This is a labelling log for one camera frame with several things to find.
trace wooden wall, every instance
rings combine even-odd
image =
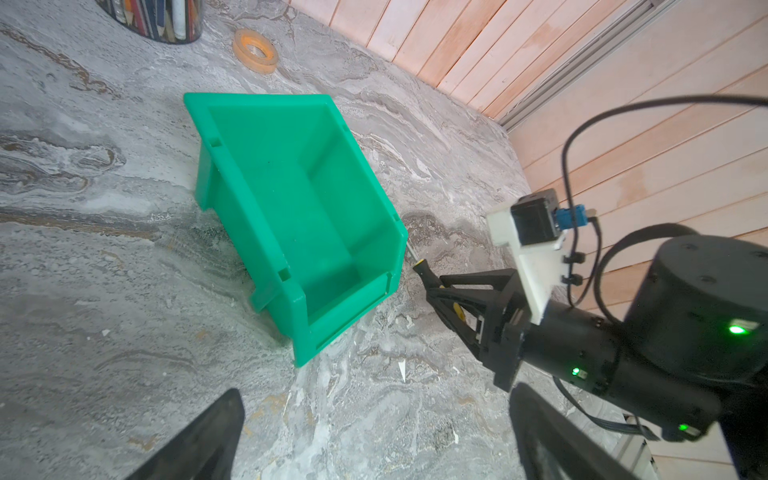
[[[284,0],[496,120],[640,0]]]
[[[692,93],[768,96],[768,2],[680,0],[511,133],[532,190],[564,198],[561,147],[588,118],[635,101]],[[677,222],[768,247],[768,109],[682,105],[612,118],[569,155],[576,203],[595,208],[604,253],[627,233]],[[595,236],[580,230],[579,250]],[[604,298],[624,315],[662,240],[617,255]],[[596,307],[592,295],[583,308]]]

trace green plastic bin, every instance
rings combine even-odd
[[[307,363],[400,281],[408,233],[327,95],[186,94],[195,197]]]

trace marble countertop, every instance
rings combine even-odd
[[[282,2],[207,0],[186,46],[131,33],[92,0],[9,0],[2,13],[8,478],[123,478],[230,387],[247,415],[234,478],[523,478],[506,394],[407,265],[396,294],[293,367],[219,220],[194,201],[200,138],[182,95],[331,95],[437,273],[508,265],[483,213],[529,189],[498,125]],[[275,74],[235,59],[236,28],[273,41]],[[544,373],[518,379],[616,442]]]

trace orange tape roll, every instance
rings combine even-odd
[[[264,53],[264,56],[254,55],[248,49],[248,46],[258,48]],[[243,65],[263,74],[270,74],[275,71],[277,61],[280,59],[271,41],[267,40],[262,34],[246,28],[235,31],[232,50],[235,52],[237,59],[243,62]]]

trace blue connector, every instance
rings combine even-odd
[[[583,227],[588,223],[587,211],[585,210],[584,205],[576,205],[574,210],[576,210],[576,224],[579,227]],[[573,222],[571,221],[571,209],[569,208],[558,208],[555,210],[554,221],[557,222],[560,230],[568,230],[569,228],[574,227]]]

